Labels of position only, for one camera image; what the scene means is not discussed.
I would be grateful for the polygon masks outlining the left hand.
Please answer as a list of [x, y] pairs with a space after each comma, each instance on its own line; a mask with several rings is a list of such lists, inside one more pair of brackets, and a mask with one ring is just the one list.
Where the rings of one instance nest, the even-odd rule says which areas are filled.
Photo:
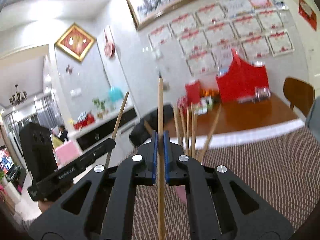
[[43, 201], [38, 201], [38, 207], [42, 213], [47, 211], [55, 202], [48, 201], [48, 200], [43, 200]]

